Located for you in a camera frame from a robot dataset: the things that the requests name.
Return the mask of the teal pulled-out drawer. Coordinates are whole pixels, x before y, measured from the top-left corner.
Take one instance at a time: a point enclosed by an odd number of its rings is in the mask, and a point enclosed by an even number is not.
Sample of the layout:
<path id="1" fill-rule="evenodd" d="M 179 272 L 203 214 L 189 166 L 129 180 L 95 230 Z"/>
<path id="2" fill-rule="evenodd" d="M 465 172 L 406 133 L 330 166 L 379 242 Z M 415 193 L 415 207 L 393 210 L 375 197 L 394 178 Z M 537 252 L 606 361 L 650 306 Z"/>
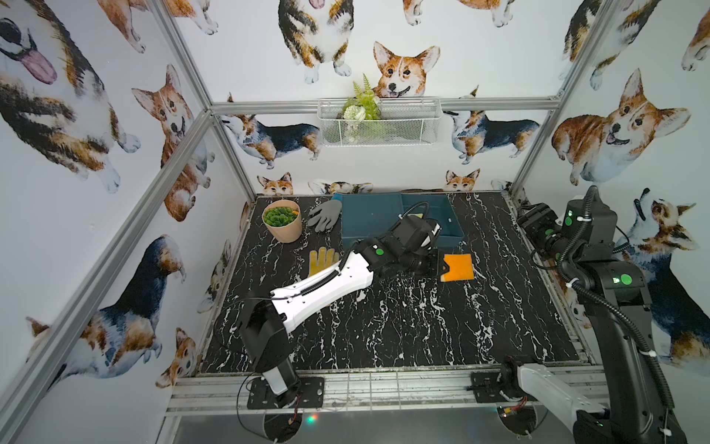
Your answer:
<path id="1" fill-rule="evenodd" d="M 402 207 L 410 209 L 419 202 L 428 203 L 427 218 L 436 220 L 441 227 L 436 246 L 453 250 L 464 240 L 464 233 L 447 194 L 401 194 Z"/>

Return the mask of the teal drawer cabinet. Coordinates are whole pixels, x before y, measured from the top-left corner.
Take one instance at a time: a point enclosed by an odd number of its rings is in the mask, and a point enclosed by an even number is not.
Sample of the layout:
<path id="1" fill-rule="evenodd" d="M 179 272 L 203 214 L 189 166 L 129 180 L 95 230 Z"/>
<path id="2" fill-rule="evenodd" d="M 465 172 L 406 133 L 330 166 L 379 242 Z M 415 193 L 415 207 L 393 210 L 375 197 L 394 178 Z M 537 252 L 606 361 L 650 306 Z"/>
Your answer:
<path id="1" fill-rule="evenodd" d="M 341 243 L 351 247 L 357 240 L 377 237 L 390 229 L 404 211 L 402 197 L 393 194 L 344 194 Z"/>

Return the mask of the orange sponge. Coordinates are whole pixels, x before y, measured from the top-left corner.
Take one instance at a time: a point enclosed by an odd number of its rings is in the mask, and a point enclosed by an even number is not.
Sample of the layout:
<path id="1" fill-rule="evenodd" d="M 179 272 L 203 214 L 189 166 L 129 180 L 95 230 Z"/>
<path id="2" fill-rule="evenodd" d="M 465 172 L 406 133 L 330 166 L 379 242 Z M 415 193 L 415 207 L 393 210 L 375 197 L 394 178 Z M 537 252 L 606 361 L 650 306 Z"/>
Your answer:
<path id="1" fill-rule="evenodd" d="M 445 253 L 442 256 L 441 282 L 454 282 L 475 279 L 473 267 L 473 257 L 470 253 L 465 255 L 451 255 Z"/>

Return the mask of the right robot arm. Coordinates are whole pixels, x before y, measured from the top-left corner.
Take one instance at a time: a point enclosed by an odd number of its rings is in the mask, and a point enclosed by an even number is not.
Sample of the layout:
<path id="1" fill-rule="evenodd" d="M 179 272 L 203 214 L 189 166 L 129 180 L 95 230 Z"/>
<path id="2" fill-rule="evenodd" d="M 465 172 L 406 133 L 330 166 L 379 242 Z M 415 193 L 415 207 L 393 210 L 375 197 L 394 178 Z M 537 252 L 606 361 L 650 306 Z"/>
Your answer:
<path id="1" fill-rule="evenodd" d="M 507 357 L 501 390 L 535 399 L 577 443 L 684 443 L 675 403 L 652 340 L 652 299 L 638 266 L 615 258 L 618 216 L 597 186 L 567 204 L 559 218 L 545 203 L 521 207 L 517 219 L 534 254 L 554 261 L 588 316 L 602 358 L 608 404 L 589 401 L 542 364 Z"/>

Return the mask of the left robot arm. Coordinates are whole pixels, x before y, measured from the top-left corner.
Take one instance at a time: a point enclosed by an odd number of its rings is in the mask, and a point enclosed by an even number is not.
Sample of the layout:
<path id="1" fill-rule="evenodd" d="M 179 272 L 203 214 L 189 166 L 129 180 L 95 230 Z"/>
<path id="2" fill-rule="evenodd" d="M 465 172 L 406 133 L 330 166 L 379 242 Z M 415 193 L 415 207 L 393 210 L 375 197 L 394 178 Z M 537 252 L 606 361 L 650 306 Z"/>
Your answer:
<path id="1" fill-rule="evenodd" d="M 440 234 L 436 220 L 405 214 L 384 234 L 355 242 L 333 266 L 271 290 L 268 296 L 250 295 L 243 300 L 236 327 L 253 372 L 266 380 L 278 406 L 291 403 L 301 392 L 290 358 L 291 333 L 323 308 L 370 287 L 376 279 L 434 275 Z"/>

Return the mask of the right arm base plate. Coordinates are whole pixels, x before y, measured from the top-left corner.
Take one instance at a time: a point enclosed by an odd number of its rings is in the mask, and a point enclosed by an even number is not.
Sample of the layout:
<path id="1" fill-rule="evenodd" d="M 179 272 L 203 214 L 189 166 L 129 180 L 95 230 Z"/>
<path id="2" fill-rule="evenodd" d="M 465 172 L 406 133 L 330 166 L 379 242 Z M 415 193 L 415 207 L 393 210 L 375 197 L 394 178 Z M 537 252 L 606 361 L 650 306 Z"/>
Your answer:
<path id="1" fill-rule="evenodd" d="M 473 372 L 467 390 L 471 391 L 479 403 L 521 403 L 524 398 L 529 403 L 537 399 L 521 390 L 514 376 L 505 372 Z"/>

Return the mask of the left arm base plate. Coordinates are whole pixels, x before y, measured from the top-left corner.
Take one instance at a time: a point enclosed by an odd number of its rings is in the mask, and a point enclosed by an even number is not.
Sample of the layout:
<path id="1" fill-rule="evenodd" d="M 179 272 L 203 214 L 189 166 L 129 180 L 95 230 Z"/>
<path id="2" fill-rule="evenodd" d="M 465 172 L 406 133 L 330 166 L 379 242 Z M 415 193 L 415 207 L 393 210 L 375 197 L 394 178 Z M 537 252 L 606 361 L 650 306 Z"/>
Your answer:
<path id="1" fill-rule="evenodd" d="M 294 387 L 280 395 L 273 392 L 264 377 L 257 377 L 249 387 L 247 408 L 249 410 L 321 408 L 324 404 L 324 395 L 323 377 L 304 377 Z"/>

